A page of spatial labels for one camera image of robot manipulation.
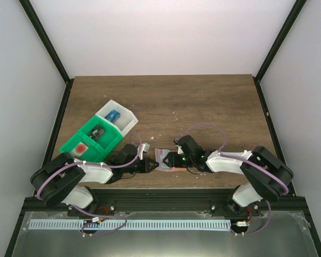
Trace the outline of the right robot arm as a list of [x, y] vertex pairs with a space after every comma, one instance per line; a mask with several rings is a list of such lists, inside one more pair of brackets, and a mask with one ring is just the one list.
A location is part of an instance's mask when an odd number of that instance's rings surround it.
[[228, 212], [242, 214], [254, 202], [277, 202], [289, 193], [294, 173], [280, 159], [263, 146], [239, 153], [204, 150], [189, 135], [175, 141], [178, 150], [160, 156], [160, 163], [167, 168], [195, 168], [199, 172], [229, 172], [243, 175], [247, 183], [238, 186], [227, 200]]

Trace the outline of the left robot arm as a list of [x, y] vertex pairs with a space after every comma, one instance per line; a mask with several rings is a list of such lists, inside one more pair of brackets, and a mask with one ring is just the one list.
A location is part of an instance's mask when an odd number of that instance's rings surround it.
[[81, 183], [113, 184], [129, 173], [150, 173], [159, 163], [144, 156], [149, 149], [147, 143], [140, 146], [126, 144], [115, 155], [100, 163], [81, 161], [69, 153], [62, 153], [36, 171], [30, 183], [37, 199], [47, 207], [64, 203], [75, 205], [86, 216], [98, 212], [98, 202], [93, 192]]

